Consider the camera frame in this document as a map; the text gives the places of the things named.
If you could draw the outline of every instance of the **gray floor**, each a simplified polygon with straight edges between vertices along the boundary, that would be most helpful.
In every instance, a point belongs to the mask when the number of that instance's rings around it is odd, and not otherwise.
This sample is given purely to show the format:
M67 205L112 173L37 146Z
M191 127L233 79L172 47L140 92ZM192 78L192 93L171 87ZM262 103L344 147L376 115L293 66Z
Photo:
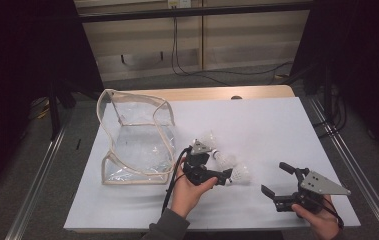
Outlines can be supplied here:
M257 66L231 70L259 72L270 69L270 67ZM289 69L290 66L288 65L275 73L270 72L264 75L240 76L209 73L208 76L232 86L265 85L275 83L277 80L273 80L273 76L289 73ZM223 86L223 83L200 76L179 77L175 75L105 83L106 88L118 90L208 86ZM301 98L311 121L313 123L318 122L319 119L309 103L309 97L305 96L302 90L302 82L297 82L292 87L295 94ZM98 120L94 111L95 103L79 95L76 98L78 103L76 108L71 110L70 119L70 125L73 127L65 132L61 147L44 182L37 206L32 212L24 234L20 237L22 237L21 239L139 239L140 233L77 234L62 228L98 129ZM32 120L20 147L16 150L14 157L1 175L0 239L5 239L7 236L11 224L31 187L32 179L37 174L50 144L50 130L49 115L43 119ZM323 131L322 127L317 128L318 135L321 135ZM348 122L340 134L359 162L371 185L379 194L379 142L369 137L367 126L356 112L350 108L348 108ZM350 201L353 203L354 210L362 224L360 228L345 229L343 235L346 239L379 239L379 222L370 210L369 203L363 197L355 180L341 161L338 151L329 137L322 138L321 142L340 180L353 192ZM270 235L269 233L267 236L263 234L261 232L228 233L227 238L222 234L188 235L188 239L190 237L191 239L282 239L279 234ZM313 239L309 229L285 230L282 234L285 240Z

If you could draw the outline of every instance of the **white tabletop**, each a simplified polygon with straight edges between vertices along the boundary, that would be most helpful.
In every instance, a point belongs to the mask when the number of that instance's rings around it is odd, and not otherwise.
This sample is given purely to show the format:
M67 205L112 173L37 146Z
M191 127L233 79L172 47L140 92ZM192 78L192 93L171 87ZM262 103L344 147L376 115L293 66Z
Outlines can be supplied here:
M217 147L248 167L248 185L216 186L189 214L189 229L271 230L306 227L293 212L276 212L261 184L276 195L297 191L294 175L279 162L314 170L339 183L298 98L170 102L176 122L176 155L212 131ZM101 161L108 151L102 128L96 136L64 228L77 232L146 231L160 217L167 185L102 185ZM214 170L214 160L208 166ZM346 196L332 200L345 226L359 226Z

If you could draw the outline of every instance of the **person's left hand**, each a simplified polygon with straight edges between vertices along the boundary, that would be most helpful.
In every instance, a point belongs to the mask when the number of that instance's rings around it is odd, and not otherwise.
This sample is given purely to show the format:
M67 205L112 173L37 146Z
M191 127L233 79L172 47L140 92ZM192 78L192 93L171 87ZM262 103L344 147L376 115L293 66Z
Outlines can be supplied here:
M213 177L201 185L195 186L189 181L189 179L187 179L186 176L182 176L183 174L182 167L179 165L177 167L176 175L176 179L178 180L173 189L171 210L181 217L186 218L189 212L196 206L196 204L198 204L201 195L210 190L217 183L218 179Z

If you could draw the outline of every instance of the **black sleeve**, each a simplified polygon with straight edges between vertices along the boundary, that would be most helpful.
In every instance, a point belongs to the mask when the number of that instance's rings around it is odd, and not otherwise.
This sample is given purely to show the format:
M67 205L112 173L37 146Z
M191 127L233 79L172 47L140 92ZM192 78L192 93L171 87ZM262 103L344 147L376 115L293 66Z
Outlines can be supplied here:
M149 232L142 240L181 240L189 224L186 219L166 208L158 222L149 225Z

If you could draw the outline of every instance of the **person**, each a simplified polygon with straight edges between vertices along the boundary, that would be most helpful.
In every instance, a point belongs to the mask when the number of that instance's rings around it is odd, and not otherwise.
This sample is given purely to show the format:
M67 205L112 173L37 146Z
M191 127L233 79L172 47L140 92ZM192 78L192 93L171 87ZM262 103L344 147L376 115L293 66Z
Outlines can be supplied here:
M181 175L183 175L183 170L179 166L176 176ZM195 186L186 176L180 177L174 186L171 208L165 209L157 223L151 223L149 225L149 232L146 233L141 240L183 239L190 225L186 217L198 204L202 194L212 189L216 182L217 178L213 177L201 185ZM331 203L329 195L325 195L324 197ZM331 208L327 201L324 202L325 206ZM337 220L326 210L321 210L319 213L313 214L298 204L293 204L292 210L310 223L313 234L317 239L334 239L338 235L339 227Z

